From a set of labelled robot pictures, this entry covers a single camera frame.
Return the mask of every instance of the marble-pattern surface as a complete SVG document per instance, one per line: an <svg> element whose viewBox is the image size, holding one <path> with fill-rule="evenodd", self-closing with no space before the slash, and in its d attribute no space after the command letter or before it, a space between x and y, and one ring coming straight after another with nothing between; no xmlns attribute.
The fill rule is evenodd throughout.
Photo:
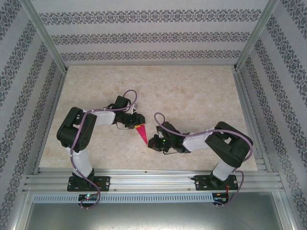
<svg viewBox="0 0 307 230"><path fill-rule="evenodd" d="M181 133L204 131L225 121L247 134L230 67L70 66L40 167L71 167L67 151L56 139L71 107L102 108L128 89L138 93L138 113L146 118L148 139L156 133L155 112L163 113ZM127 97L134 99L132 92ZM219 161L211 149L163 155L147 148L136 130L115 125L95 127L87 149L94 168L212 170ZM241 169L257 170L255 159Z"/></svg>

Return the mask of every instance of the black mounting plate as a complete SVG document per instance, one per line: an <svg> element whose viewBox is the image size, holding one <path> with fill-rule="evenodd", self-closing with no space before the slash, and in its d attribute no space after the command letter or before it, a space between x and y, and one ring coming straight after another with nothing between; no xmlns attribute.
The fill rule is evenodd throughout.
<svg viewBox="0 0 307 230"><path fill-rule="evenodd" d="M109 176L95 176L94 183L99 187L99 190L101 192L108 192L110 187L110 179ZM67 191L68 192L91 192L96 191L97 189L92 186L91 189L84 189L81 187L78 187L78 185L75 183L75 179L73 176L71 176L68 180L67 185Z"/></svg>
<svg viewBox="0 0 307 230"><path fill-rule="evenodd" d="M221 188L215 188L210 183L210 175L196 175L193 178L196 191L208 191L208 190L226 190L226 184L229 186L229 190L238 190L238 183L235 175L229 175L225 180L225 185Z"/></svg>
<svg viewBox="0 0 307 230"><path fill-rule="evenodd" d="M80 194L78 196L78 201L84 201L84 202L86 202L86 201L94 201L95 202L96 200L97 200L97 195L91 195L90 198L87 198L86 194Z"/></svg>

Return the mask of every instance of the gray metal base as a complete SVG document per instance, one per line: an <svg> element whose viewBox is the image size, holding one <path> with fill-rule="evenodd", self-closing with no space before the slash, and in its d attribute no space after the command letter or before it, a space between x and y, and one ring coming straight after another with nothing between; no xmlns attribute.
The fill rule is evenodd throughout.
<svg viewBox="0 0 307 230"><path fill-rule="evenodd" d="M208 171L95 172L111 177L110 191L90 210L78 206L78 194L86 193L66 190L71 169L28 175L12 229L297 229L276 172L244 172L240 193L225 208L211 203L212 193L225 191L195 190L190 178Z"/></svg>
<svg viewBox="0 0 307 230"><path fill-rule="evenodd" d="M242 193L230 206L210 203L32 204L27 230L281 230L271 193Z"/></svg>

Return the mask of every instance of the decorative border stripe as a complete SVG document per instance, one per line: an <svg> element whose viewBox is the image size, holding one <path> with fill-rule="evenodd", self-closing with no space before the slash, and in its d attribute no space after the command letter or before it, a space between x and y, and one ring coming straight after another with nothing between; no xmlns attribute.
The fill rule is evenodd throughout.
<svg viewBox="0 0 307 230"><path fill-rule="evenodd" d="M306 215L307 204L305 203L305 198L303 198L303 191L299 187L300 184L299 182L297 182L297 175L295 175L293 172L294 168L292 167L292 163L289 160L287 150L285 149L284 144L283 144L283 139L280 136L278 127L276 125L274 116L272 114L272 110L268 104L268 100L267 100L267 97L265 96L264 89L261 85L261 82L259 80L255 66L250 57L247 58L245 64L248 69L251 81L254 85L254 89L257 94L257 98L260 103L260 106L262 108L263 115L266 119L266 123L269 129L271 138L273 140L273 144L277 151L277 156L280 159L281 167L283 169L287 182L290 184L289 187L291 188L291 194L292 194L292 197L294 198L294 202L296 203L296 209L300 213L300 217L302 218L303 226L307 228L307 215Z"/></svg>
<svg viewBox="0 0 307 230"><path fill-rule="evenodd" d="M298 153L301 154L301 160L304 162L304 167L307 167L307 138L304 136L304 132L301 131L302 127L298 123L295 112L293 112L291 103L286 96L286 91L283 89L282 82L279 80L273 63L260 38L255 43L254 47L261 60L263 69L267 74L268 80L271 83L272 90L276 96L284 119L288 124L290 133L293 136L295 146L298 148Z"/></svg>
<svg viewBox="0 0 307 230"><path fill-rule="evenodd" d="M301 0L282 0L293 21L301 30L303 37L307 39L307 7Z"/></svg>
<svg viewBox="0 0 307 230"><path fill-rule="evenodd" d="M14 108L12 117L10 118L10 123L7 125L7 129L4 131L2 142L0 143L0 173L3 171L6 159L9 156L9 152L11 151L11 146L16 138L18 128L24 116L25 109L28 106L28 102L47 56L47 52L48 49L43 43L35 57L33 65L23 86L23 90L18 97L18 102Z"/></svg>
<svg viewBox="0 0 307 230"><path fill-rule="evenodd" d="M56 45L157 43L157 42L246 42L249 32L127 33L53 35Z"/></svg>
<svg viewBox="0 0 307 230"><path fill-rule="evenodd" d="M238 58L241 50L168 50L61 53L64 61Z"/></svg>
<svg viewBox="0 0 307 230"><path fill-rule="evenodd" d="M4 102L6 95L11 88L12 80L15 79L35 34L36 29L29 20L9 58L9 61L7 62L7 65L4 67L4 70L0 75L0 108L3 106L2 102Z"/></svg>
<svg viewBox="0 0 307 230"><path fill-rule="evenodd" d="M48 123L49 123L49 120L50 120L50 118L51 118L51 113L52 113L53 105L54 105L54 103L55 103L55 101L56 101L56 98L57 98L57 93L58 93L58 90L59 90L60 83L61 83L61 79L59 79L58 86L57 86L57 89L56 89L56 93L54 94L52 106L51 106L51 109L50 109L50 112L49 112L49 115L48 115L48 119L47 119L47 121L46 121L45 130L44 130L44 132L43 132L42 139L41 139L41 141L40 141L39 148L38 148L38 151L37 151L37 154L36 154L36 159L35 159L35 162L34 162L34 164L33 164L34 166L33 166L33 169L32 169L32 173L34 173L35 167L36 167L36 165L37 165L37 161L38 161L38 157L39 157L40 151L41 151L42 148L45 147L45 146L43 146L43 142L44 142L45 135L46 135L46 132L47 132Z"/></svg>
<svg viewBox="0 0 307 230"><path fill-rule="evenodd" d="M287 37L280 28L274 16L272 16L266 24L267 30L271 35L280 55L283 58L284 64L287 66L291 77L293 78L296 87L298 88L299 94L305 101L307 106L307 77L306 71L303 69L300 60L295 55L294 50L290 46Z"/></svg>
<svg viewBox="0 0 307 230"><path fill-rule="evenodd" d="M256 116L256 112L255 112L253 103L252 103L252 101L251 101L251 99L250 99L250 95L249 95L249 93L248 93L248 88L247 88L246 83L245 83L244 78L243 78L243 73L242 73L242 71L240 71L240 73L241 73L241 77L242 77L242 80L243 80L243 83L244 83L244 87L245 87L245 89L246 89L246 93L247 93L247 95L248 95L249 104L250 104L251 109L253 110L253 113L254 113L254 117L255 117L255 120L256 120L256 123L257 123L258 131L259 131L259 133L260 133L261 140L262 140L262 143L263 143L265 152L267 153L267 156L268 156L268 159L269 159L270 166L271 166L272 170L274 171L274 168L273 168L273 165L272 165L271 158L270 158L270 156L269 156L269 154L268 154L267 146L265 145L265 141L264 141L263 134L262 134L262 131L261 131L261 128L260 128L260 124L259 124L258 118L257 118L257 116Z"/></svg>
<svg viewBox="0 0 307 230"><path fill-rule="evenodd" d="M0 210L0 229L6 229L6 224L8 223L8 219L11 214L12 207L16 199L16 195L18 193L20 179L22 177L22 174L24 173L24 169L26 167L26 163L28 161L28 157L29 157L29 154L32 148L33 140L35 139L35 135L38 129L38 124L42 117L43 110L44 110L44 107L45 107L45 104L48 98L48 94L49 94L57 68L58 67L56 63L53 60L49 68L48 74L46 76L46 80L42 88L42 91L40 93L39 99L37 101L37 105L36 105L36 108L35 108L35 111L32 117L32 121L30 122L29 129L25 136L25 140L24 140L21 152L18 157L19 159L17 161L17 164L15 165L14 173L12 175L12 179L10 180L10 187L8 187L8 192L4 196L4 202L2 203L2 208ZM55 98L56 97L54 97L53 99L51 108L54 105ZM51 111L52 109L50 110L47 122L49 121Z"/></svg>
<svg viewBox="0 0 307 230"><path fill-rule="evenodd" d="M153 10L40 13L45 25L171 22L255 22L260 9Z"/></svg>
<svg viewBox="0 0 307 230"><path fill-rule="evenodd" d="M17 13L21 9L18 0L7 0L0 10L0 41L3 40L6 32L9 30L12 22L16 18Z"/></svg>

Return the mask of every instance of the wall panel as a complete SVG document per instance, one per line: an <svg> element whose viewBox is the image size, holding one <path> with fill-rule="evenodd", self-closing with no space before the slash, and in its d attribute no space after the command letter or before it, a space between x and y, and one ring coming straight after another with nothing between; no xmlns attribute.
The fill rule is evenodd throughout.
<svg viewBox="0 0 307 230"><path fill-rule="evenodd" d="M277 5L241 69L272 168L299 229L307 229L307 6Z"/></svg>
<svg viewBox="0 0 307 230"><path fill-rule="evenodd" d="M17 0L0 3L0 230L33 172L61 72Z"/></svg>
<svg viewBox="0 0 307 230"><path fill-rule="evenodd" d="M66 65L235 64L266 3L33 1Z"/></svg>

